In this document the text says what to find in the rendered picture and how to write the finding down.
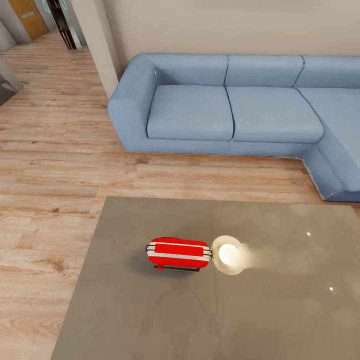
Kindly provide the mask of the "radio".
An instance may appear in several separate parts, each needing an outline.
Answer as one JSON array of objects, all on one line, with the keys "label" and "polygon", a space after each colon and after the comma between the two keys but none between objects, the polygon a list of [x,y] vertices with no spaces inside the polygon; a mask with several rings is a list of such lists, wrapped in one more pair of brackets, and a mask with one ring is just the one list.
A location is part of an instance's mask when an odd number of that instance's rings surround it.
[{"label": "radio", "polygon": [[163,265],[168,265],[197,268],[169,267],[173,270],[199,272],[200,268],[206,267],[213,258],[212,250],[209,250],[205,242],[175,237],[155,238],[146,246],[145,252],[149,260],[157,264],[154,266],[157,269],[167,268]]}]

